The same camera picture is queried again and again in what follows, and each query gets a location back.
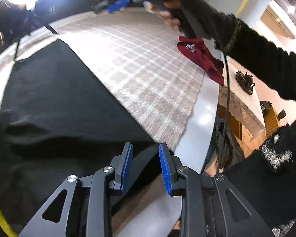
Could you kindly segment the right forearm black sleeve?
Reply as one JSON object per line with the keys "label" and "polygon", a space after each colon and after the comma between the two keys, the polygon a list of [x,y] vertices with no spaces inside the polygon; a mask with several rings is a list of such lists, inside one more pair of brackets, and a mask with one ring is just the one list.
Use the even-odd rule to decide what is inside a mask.
{"label": "right forearm black sleeve", "polygon": [[217,49],[252,72],[284,100],[296,101],[296,54],[278,48],[233,14],[203,0],[181,0],[216,42]]}

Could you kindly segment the right hand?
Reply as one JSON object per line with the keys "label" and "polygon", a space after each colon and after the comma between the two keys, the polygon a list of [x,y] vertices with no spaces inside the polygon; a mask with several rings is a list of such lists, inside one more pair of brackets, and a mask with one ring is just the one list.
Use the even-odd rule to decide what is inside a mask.
{"label": "right hand", "polygon": [[[168,9],[180,9],[181,3],[179,0],[171,0],[166,1],[164,5]],[[154,14],[156,14],[159,18],[161,18],[166,25],[171,27],[175,31],[180,31],[181,23],[180,21],[175,18],[168,10],[160,10],[157,6],[148,3],[147,5],[148,10],[152,11]]]}

